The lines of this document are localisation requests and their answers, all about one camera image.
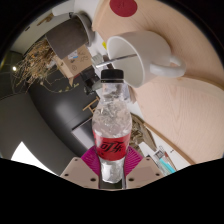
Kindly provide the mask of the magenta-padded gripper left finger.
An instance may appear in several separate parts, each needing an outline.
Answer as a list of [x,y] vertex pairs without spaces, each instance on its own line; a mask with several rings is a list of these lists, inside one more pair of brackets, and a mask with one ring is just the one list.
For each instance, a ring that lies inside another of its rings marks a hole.
[[100,174],[100,160],[95,147],[91,147],[81,158],[72,158],[60,177],[84,188],[98,189]]

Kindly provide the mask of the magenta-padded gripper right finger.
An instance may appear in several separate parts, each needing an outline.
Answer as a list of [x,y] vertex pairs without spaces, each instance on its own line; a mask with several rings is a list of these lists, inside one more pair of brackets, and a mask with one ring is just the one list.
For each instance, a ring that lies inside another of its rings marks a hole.
[[162,172],[151,157],[143,157],[129,147],[124,161],[126,189],[140,188],[163,177]]

